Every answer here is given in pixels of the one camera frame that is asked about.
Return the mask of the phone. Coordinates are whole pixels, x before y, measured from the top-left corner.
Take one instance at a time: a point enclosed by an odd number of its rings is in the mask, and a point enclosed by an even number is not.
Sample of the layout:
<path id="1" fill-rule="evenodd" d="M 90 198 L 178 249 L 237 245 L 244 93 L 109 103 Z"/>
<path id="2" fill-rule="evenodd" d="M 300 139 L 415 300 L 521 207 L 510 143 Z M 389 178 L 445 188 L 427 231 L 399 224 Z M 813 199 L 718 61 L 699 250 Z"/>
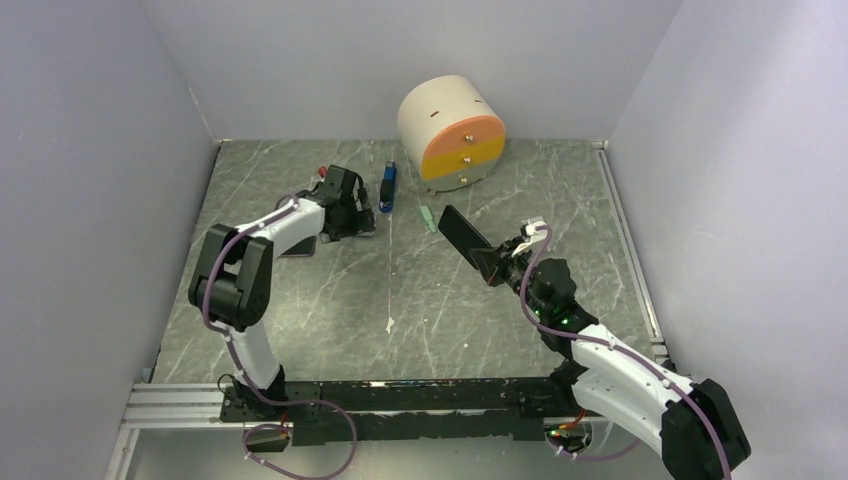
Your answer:
<path id="1" fill-rule="evenodd" d="M 308 258 L 315 254 L 317 238 L 315 236 L 306 238 L 297 244 L 293 245 L 284 252 L 278 254 L 278 257 L 285 258 Z"/>
<path id="2" fill-rule="evenodd" d="M 472 251 L 488 249 L 492 245 L 454 205 L 445 206 L 437 229 L 475 270 L 479 269 Z"/>

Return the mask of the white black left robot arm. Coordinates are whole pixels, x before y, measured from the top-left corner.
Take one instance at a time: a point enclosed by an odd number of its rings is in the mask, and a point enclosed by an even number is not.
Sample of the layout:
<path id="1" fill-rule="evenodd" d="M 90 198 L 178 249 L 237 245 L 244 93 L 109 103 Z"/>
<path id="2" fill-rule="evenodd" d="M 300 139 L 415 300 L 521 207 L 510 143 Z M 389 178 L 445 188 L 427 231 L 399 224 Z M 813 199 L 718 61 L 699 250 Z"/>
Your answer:
<path id="1" fill-rule="evenodd" d="M 306 240 L 325 243 L 371 235 L 375 214 L 361 175 L 331 165 L 310 189 L 283 195 L 273 210 L 238 226 L 207 231 L 188 289 L 203 324 L 221 335 L 246 405 L 272 420 L 286 406 L 285 371 L 262 324 L 275 260 Z"/>

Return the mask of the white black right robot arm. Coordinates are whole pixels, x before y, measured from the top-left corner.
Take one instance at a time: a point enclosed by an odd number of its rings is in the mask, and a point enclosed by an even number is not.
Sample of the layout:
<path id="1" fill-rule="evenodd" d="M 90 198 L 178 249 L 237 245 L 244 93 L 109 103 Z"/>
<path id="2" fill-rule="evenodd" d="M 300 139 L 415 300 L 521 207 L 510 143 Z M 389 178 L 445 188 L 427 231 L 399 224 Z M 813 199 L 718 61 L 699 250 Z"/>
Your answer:
<path id="1" fill-rule="evenodd" d="M 553 408 L 599 413 L 659 455 L 675 479 L 728 479 L 752 448 L 726 390 L 663 367 L 618 339 L 577 301 L 566 260 L 543 258 L 516 237 L 461 250 L 485 283 L 508 286 L 542 341 L 564 358 Z"/>

